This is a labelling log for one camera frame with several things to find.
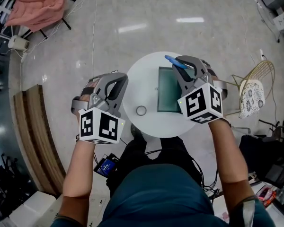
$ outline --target teal shirt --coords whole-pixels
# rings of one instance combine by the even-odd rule
[[[231,219],[234,226],[244,226],[240,211],[236,208],[237,221]],[[52,227],[68,226],[55,225],[55,222]],[[214,216],[209,198],[185,170],[176,165],[157,164],[133,170],[116,189],[99,227],[115,226],[229,225]],[[254,226],[274,226],[259,200],[256,200]]]

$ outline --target forearm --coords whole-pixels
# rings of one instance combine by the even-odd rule
[[[237,183],[248,179],[248,169],[241,151],[236,144],[228,123],[216,120],[209,123],[222,183]]]
[[[63,183],[64,197],[89,197],[93,179],[95,144],[79,140]]]

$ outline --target white cube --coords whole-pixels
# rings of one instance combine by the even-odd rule
[[[185,118],[209,123],[223,117],[221,89],[205,83],[178,100]]]
[[[79,139],[95,144],[117,144],[121,138],[125,120],[98,108],[81,109]]]

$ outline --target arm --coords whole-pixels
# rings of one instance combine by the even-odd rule
[[[89,100],[89,96],[82,96],[81,100]],[[76,143],[63,183],[63,201],[59,216],[72,218],[83,226],[87,225],[89,214],[94,150],[95,144],[81,140]]]
[[[209,123],[227,210],[230,213],[242,200],[254,195],[248,183],[248,169],[228,123]]]

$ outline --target gold wire chair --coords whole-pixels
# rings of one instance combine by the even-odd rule
[[[234,113],[229,113],[229,114],[226,114],[226,115],[237,114],[237,113],[241,112],[242,95],[243,95],[243,92],[244,92],[245,87],[248,84],[249,80],[259,80],[259,81],[262,81],[263,78],[265,76],[267,76],[268,74],[271,74],[272,83],[271,83],[271,88],[270,88],[268,94],[265,97],[265,99],[267,99],[268,96],[270,95],[272,89],[273,89],[274,81],[275,81],[275,67],[272,64],[272,62],[270,62],[270,61],[261,61],[245,77],[239,77],[239,76],[236,76],[236,75],[232,75],[233,79],[235,80],[235,83],[231,83],[231,82],[227,82],[227,81],[226,81],[226,83],[234,85],[234,86],[236,86],[238,88],[238,91],[239,91],[239,111],[234,112]],[[237,82],[236,77],[241,79],[241,81],[239,83]]]

